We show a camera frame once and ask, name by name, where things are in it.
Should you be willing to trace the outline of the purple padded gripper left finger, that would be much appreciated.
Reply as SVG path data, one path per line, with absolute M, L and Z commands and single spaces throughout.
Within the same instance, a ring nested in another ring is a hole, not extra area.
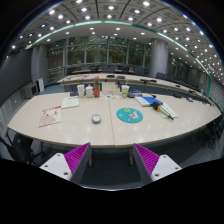
M 79 184 L 87 164 L 91 163 L 92 151 L 89 143 L 62 154 L 56 153 L 41 169 L 65 180 Z

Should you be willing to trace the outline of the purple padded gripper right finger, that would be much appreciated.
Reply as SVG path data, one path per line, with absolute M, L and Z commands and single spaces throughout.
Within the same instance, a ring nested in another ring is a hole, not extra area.
M 138 144 L 133 145 L 133 156 L 144 185 L 181 170 L 168 155 L 158 155 Z

